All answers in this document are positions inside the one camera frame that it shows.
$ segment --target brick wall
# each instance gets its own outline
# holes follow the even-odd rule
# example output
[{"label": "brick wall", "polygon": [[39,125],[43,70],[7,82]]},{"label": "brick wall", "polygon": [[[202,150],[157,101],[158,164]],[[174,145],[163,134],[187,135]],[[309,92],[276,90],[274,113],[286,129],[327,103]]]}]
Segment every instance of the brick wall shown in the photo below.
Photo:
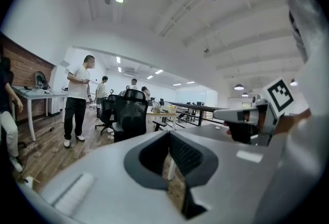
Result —
[{"label": "brick wall", "polygon": [[[0,36],[0,43],[4,47],[4,57],[11,60],[11,71],[14,73],[12,85],[35,87],[35,72],[41,71],[50,80],[53,65],[25,50],[15,42]],[[16,112],[16,120],[27,119],[27,100],[20,97],[24,110],[22,113]],[[39,116],[45,113],[45,100],[32,100],[32,116]]]}]

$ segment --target white desk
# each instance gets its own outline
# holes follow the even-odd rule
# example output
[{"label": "white desk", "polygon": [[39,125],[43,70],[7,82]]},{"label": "white desk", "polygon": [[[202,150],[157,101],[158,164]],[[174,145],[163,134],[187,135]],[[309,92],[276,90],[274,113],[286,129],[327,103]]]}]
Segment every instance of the white desk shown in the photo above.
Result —
[{"label": "white desk", "polygon": [[[151,111],[151,108],[152,108],[151,106],[148,107],[148,112],[147,112],[148,117],[151,117],[151,116],[153,116],[155,118],[156,117],[167,117],[167,118],[173,117],[174,119],[173,119],[173,125],[172,125],[171,130],[175,130],[178,113],[175,113],[175,114],[154,113],[154,112]],[[168,180],[172,180],[174,178],[175,170],[176,170],[175,161],[174,161],[174,159],[171,159],[169,172],[168,172]]]},{"label": "white desk", "polygon": [[[27,99],[27,115],[29,120],[29,127],[31,132],[31,137],[33,142],[35,142],[35,134],[34,134],[34,128],[33,128],[33,119],[32,119],[32,100],[38,100],[38,99],[46,99],[46,107],[45,107],[45,115],[48,116],[48,99],[49,98],[63,98],[63,111],[62,111],[62,122],[64,122],[64,116],[65,116],[65,103],[66,103],[66,97],[67,92],[58,92],[54,91],[50,94],[38,94],[37,92],[33,90],[26,90],[23,86],[13,86],[13,90],[17,95],[22,96],[23,98]],[[15,106],[13,104],[12,107],[12,116],[15,119]]]}]

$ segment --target white sneaker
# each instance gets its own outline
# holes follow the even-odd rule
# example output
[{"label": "white sneaker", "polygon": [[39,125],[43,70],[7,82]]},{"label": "white sneaker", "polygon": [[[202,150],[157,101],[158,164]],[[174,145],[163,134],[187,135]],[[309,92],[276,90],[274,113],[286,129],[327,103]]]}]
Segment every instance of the white sneaker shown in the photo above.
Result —
[{"label": "white sneaker", "polygon": [[9,161],[12,163],[12,165],[14,166],[14,168],[16,169],[17,172],[22,172],[23,171],[23,168],[22,166],[20,165],[20,163],[18,163],[16,157],[14,156],[9,156]]},{"label": "white sneaker", "polygon": [[65,140],[64,140],[64,147],[65,147],[65,148],[69,148],[69,147],[70,147],[70,143],[71,143],[70,140],[65,139]]},{"label": "white sneaker", "polygon": [[78,138],[79,141],[84,142],[84,137],[83,136],[76,136],[76,138]]}]

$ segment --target window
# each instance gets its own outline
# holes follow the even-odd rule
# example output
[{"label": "window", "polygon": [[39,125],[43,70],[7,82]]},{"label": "window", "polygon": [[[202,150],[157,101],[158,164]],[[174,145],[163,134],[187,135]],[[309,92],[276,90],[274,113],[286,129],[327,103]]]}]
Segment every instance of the window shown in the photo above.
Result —
[{"label": "window", "polygon": [[242,109],[251,108],[251,103],[242,103]]}]

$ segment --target desk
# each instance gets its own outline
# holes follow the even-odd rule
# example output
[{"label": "desk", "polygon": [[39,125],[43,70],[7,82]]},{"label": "desk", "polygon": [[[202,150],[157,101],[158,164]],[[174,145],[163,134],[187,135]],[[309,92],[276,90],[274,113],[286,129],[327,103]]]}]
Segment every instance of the desk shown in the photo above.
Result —
[{"label": "desk", "polygon": [[171,130],[175,130],[175,127],[176,127],[176,120],[177,120],[177,116],[178,114],[175,113],[175,114],[170,114],[170,113],[154,113],[153,111],[151,111],[152,109],[152,106],[149,106],[148,107],[148,112],[147,112],[147,117],[167,117],[167,118],[174,118],[173,119],[173,126],[172,126],[172,129]]},{"label": "desk", "polygon": [[207,124],[207,125],[195,126],[186,129],[179,129],[179,131],[188,132],[197,136],[202,136],[213,140],[232,143],[234,141],[232,137],[226,134],[227,130],[228,128],[214,124]]},{"label": "desk", "polygon": [[[64,122],[64,116],[65,116],[65,100],[67,97],[68,92],[58,92],[54,91],[50,94],[38,94],[37,92],[33,90],[26,90],[23,86],[13,86],[12,87],[14,92],[17,95],[22,96],[23,98],[27,99],[27,116],[29,120],[29,128],[31,132],[31,137],[33,142],[35,142],[35,134],[34,134],[34,128],[33,128],[33,119],[32,119],[32,100],[38,100],[38,99],[46,99],[46,107],[45,107],[45,115],[48,116],[48,99],[49,98],[64,98],[63,99],[63,111],[62,111],[62,122]],[[15,106],[13,105],[12,108],[12,116],[15,118]]]}]

